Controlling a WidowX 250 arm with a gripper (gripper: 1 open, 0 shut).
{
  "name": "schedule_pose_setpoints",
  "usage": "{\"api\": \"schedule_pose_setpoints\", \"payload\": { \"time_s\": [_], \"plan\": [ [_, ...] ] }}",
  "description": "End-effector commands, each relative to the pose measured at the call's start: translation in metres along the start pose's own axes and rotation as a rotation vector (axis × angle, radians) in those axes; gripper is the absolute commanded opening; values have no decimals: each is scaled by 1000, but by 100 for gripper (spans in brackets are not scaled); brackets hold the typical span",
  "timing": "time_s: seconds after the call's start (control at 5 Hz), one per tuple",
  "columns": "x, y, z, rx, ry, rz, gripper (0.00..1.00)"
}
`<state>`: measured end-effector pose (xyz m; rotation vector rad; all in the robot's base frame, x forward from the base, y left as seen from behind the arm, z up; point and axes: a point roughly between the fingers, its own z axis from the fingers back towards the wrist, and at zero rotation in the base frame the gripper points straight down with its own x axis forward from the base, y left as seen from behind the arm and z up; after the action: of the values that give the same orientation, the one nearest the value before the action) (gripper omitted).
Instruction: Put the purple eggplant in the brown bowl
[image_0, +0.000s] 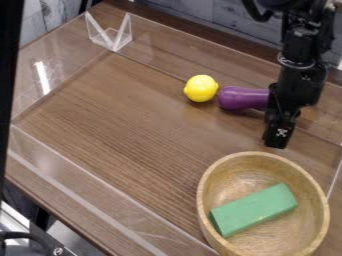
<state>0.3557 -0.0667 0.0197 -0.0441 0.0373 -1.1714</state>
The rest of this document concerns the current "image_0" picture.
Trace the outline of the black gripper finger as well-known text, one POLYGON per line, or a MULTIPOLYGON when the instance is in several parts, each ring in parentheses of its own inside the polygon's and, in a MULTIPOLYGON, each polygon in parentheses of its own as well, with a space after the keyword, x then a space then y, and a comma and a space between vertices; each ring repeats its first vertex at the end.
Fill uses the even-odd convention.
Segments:
POLYGON ((294 127, 295 122, 291 119, 271 116, 266 122, 264 145, 271 148, 284 149, 294 132, 294 127))

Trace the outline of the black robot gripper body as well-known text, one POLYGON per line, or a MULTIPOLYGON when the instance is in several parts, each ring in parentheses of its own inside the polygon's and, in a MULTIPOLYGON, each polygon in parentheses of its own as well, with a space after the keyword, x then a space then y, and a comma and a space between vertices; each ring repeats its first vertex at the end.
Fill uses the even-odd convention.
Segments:
POLYGON ((282 65, 278 81, 268 87, 270 97, 266 121, 283 115, 296 118, 300 109, 318 103, 327 79, 327 66, 322 61, 292 62, 278 56, 282 65))

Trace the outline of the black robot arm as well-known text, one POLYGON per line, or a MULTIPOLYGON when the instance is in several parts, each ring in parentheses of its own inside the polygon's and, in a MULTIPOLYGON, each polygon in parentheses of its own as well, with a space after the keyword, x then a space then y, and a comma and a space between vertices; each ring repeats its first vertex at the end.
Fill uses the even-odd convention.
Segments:
POLYGON ((267 22, 282 14, 279 78, 268 86, 266 130, 267 147, 284 149, 303 107, 314 106, 327 80, 322 55, 331 49, 336 5, 330 0, 242 0, 251 18, 267 22))

